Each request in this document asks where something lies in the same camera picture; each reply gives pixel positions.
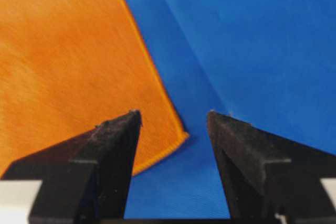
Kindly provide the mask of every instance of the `blue surface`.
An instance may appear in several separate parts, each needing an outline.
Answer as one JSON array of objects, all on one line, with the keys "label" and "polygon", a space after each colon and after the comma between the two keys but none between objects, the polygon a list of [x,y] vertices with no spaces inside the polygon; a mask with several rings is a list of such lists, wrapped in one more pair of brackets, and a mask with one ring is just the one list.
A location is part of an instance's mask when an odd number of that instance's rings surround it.
[{"label": "blue surface", "polygon": [[133,178],[126,217],[228,217],[209,109],[336,154],[336,0],[127,2],[192,137]]}]

